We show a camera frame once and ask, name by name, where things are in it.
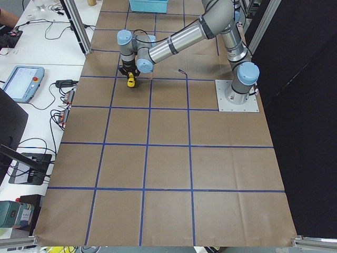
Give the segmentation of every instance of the light blue container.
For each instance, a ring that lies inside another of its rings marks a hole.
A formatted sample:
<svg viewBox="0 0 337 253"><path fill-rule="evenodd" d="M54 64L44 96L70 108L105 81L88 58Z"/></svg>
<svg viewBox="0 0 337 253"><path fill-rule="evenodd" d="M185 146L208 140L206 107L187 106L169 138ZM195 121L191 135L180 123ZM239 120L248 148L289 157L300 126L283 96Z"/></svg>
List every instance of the light blue container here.
<svg viewBox="0 0 337 253"><path fill-rule="evenodd" d="M133 12L166 13L169 0L129 0Z"/></svg>

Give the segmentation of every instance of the blue joint cap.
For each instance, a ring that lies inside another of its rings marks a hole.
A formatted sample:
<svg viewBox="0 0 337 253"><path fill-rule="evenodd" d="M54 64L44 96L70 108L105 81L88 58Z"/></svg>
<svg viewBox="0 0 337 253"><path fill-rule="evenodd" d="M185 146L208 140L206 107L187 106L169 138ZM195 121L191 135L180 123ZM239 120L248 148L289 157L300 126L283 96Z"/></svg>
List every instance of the blue joint cap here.
<svg viewBox="0 0 337 253"><path fill-rule="evenodd" d="M117 33L117 43L119 46L124 46L132 40L132 33L128 30L120 30Z"/></svg>
<svg viewBox="0 0 337 253"><path fill-rule="evenodd" d="M156 36L154 36L154 35L148 35L148 37L150 38L150 41L153 42L151 45L155 46L156 45Z"/></svg>
<svg viewBox="0 0 337 253"><path fill-rule="evenodd" d="M257 82L260 75L260 70L252 62L244 62L239 66L237 77L240 82L246 86L253 85Z"/></svg>
<svg viewBox="0 0 337 253"><path fill-rule="evenodd" d="M237 23L237 22L239 22L239 20L240 20L240 17L241 17L241 14L240 14L240 12L238 12L238 11L235 11L235 22Z"/></svg>
<svg viewBox="0 0 337 253"><path fill-rule="evenodd" d="M153 63L147 59L138 59L137 67L141 73L150 73L153 71Z"/></svg>

